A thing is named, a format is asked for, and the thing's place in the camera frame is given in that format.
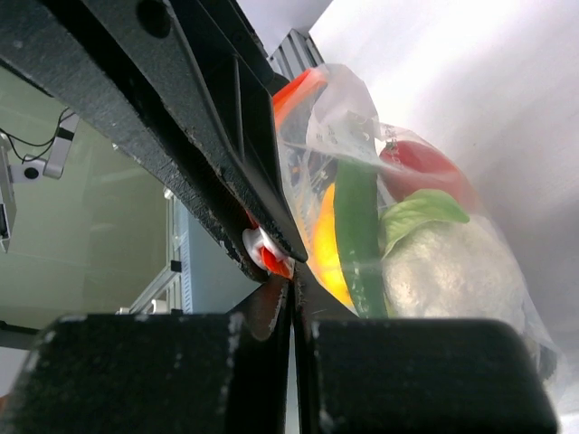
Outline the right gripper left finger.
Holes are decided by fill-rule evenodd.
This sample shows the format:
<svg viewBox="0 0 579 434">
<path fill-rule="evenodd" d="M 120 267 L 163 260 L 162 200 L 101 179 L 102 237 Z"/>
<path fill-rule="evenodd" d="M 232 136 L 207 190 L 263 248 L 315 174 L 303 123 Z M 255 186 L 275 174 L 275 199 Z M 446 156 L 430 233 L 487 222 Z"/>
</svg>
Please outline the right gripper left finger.
<svg viewBox="0 0 579 434">
<path fill-rule="evenodd" d="M 34 340 L 4 433 L 281 433 L 289 282 L 224 314 L 68 315 Z"/>
</svg>

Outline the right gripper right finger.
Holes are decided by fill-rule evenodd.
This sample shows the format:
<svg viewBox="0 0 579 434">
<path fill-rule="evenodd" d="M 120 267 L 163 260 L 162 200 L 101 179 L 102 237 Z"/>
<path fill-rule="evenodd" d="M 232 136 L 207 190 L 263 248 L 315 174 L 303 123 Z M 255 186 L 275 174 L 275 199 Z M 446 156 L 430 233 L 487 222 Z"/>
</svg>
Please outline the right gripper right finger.
<svg viewBox="0 0 579 434">
<path fill-rule="evenodd" d="M 293 281 L 304 433 L 556 433 L 519 334 L 488 319 L 360 319 Z"/>
</svg>

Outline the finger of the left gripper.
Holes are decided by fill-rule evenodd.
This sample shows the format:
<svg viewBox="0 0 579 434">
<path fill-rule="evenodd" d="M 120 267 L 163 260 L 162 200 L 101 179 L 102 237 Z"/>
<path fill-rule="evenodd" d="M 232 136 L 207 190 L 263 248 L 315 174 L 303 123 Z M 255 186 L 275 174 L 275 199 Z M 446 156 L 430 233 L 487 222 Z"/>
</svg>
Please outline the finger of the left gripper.
<svg viewBox="0 0 579 434">
<path fill-rule="evenodd" d="M 1 60 L 168 187 L 250 279 L 241 177 L 204 79 L 163 1 L 4 1 Z"/>
<path fill-rule="evenodd" d="M 170 5 L 228 138 L 245 211 L 293 259 L 307 253 L 283 197 L 270 87 L 276 80 L 259 40 L 234 1 Z"/>
</svg>

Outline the white toy cauliflower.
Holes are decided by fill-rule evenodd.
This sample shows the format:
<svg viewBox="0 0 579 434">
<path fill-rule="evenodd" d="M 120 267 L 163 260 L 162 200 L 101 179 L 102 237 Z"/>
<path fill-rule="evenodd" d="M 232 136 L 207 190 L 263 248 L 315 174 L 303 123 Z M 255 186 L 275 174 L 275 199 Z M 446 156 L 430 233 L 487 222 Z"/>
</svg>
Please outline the white toy cauliflower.
<svg viewBox="0 0 579 434">
<path fill-rule="evenodd" d="M 398 316 L 487 317 L 522 330 L 522 272 L 493 223 L 422 189 L 381 216 L 384 297 Z"/>
</svg>

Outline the clear zip bag orange zipper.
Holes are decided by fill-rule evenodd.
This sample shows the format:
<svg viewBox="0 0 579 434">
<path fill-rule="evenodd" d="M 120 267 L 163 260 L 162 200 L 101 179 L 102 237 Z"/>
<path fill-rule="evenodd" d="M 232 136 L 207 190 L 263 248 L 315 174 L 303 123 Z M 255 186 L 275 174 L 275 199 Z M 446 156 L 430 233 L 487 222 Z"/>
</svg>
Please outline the clear zip bag orange zipper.
<svg viewBox="0 0 579 434">
<path fill-rule="evenodd" d="M 367 165 L 376 172 L 378 242 L 382 264 L 381 216 L 399 202 L 389 194 L 382 179 L 384 169 L 397 170 L 397 167 L 384 162 L 380 152 L 399 140 L 432 145 L 411 130 L 382 123 L 366 85 L 348 67 L 339 64 L 323 64 L 302 72 L 274 95 L 273 109 L 283 193 L 307 251 L 308 267 L 313 276 L 318 281 L 313 269 L 314 227 L 324 193 L 335 184 L 337 163 L 342 160 Z M 488 218 L 507 244 L 478 194 L 475 207 L 463 209 Z M 398 316 L 385 298 L 384 301 L 388 317 L 459 318 Z M 546 331 L 528 290 L 524 313 L 523 329 L 512 327 L 522 337 L 539 371 L 550 376 L 561 359 L 561 353 Z"/>
</svg>

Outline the green toy chili pepper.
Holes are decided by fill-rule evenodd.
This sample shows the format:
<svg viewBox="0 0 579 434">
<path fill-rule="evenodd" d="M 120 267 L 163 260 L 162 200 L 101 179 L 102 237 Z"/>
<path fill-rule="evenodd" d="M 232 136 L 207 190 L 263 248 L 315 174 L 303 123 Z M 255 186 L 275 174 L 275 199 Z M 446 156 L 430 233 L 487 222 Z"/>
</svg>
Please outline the green toy chili pepper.
<svg viewBox="0 0 579 434">
<path fill-rule="evenodd" d="M 334 212 L 339 262 L 355 311 L 361 318 L 387 318 L 374 169 L 337 163 Z"/>
</svg>

